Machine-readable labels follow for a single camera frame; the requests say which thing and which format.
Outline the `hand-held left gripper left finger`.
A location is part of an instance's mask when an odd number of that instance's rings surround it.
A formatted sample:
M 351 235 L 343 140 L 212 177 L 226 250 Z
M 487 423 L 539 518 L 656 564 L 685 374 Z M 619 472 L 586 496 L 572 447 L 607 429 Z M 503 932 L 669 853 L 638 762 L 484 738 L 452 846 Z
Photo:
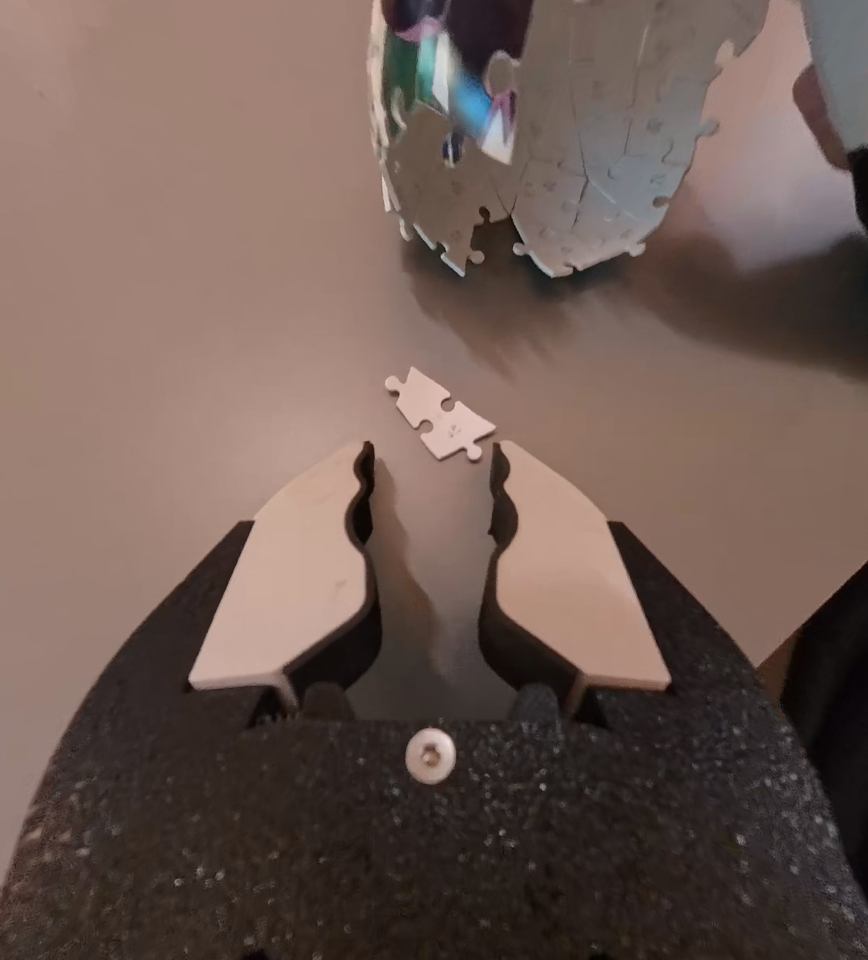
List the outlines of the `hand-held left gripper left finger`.
M 194 690 L 348 689 L 376 660 L 382 626 L 367 545 L 375 453 L 342 446 L 255 514 L 200 652 Z

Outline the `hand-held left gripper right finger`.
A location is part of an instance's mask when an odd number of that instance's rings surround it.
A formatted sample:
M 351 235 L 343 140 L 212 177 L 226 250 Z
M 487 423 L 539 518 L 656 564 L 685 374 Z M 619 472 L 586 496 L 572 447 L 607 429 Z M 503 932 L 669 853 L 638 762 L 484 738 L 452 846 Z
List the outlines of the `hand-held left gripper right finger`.
M 666 691 L 672 676 L 602 510 L 518 444 L 493 446 L 479 646 L 513 689 Z

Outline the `single white jigsaw piece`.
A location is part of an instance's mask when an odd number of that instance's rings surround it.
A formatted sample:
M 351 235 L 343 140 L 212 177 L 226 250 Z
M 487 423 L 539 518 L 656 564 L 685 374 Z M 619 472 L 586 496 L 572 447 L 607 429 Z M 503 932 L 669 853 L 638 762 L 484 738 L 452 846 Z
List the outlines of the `single white jigsaw piece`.
M 413 430 L 423 424 L 433 426 L 443 413 L 442 405 L 450 399 L 449 390 L 415 366 L 409 368 L 403 380 L 388 376 L 384 387 L 395 397 L 396 409 Z
M 438 461 L 464 453 L 469 462 L 476 463 L 483 456 L 480 441 L 492 436 L 496 429 L 494 423 L 456 401 L 452 409 L 440 412 L 431 428 L 420 434 L 420 440 Z

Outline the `partly built puzzle ball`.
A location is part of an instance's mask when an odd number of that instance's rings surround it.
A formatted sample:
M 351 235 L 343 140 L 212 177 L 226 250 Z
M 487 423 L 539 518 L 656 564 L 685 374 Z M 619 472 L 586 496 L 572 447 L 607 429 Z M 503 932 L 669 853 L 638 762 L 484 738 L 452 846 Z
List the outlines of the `partly built puzzle ball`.
M 688 172 L 707 92 L 768 2 L 373 2 L 385 210 L 459 276 L 486 220 L 550 278 L 636 257 Z

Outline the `person's right hand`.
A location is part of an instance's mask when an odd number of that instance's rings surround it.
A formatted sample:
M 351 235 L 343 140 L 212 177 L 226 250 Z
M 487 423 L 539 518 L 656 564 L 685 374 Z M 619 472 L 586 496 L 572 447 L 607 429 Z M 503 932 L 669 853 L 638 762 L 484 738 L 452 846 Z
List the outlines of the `person's right hand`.
M 812 62 L 794 81 L 792 96 L 823 157 L 833 168 L 849 172 L 848 152 L 830 119 L 817 68 Z

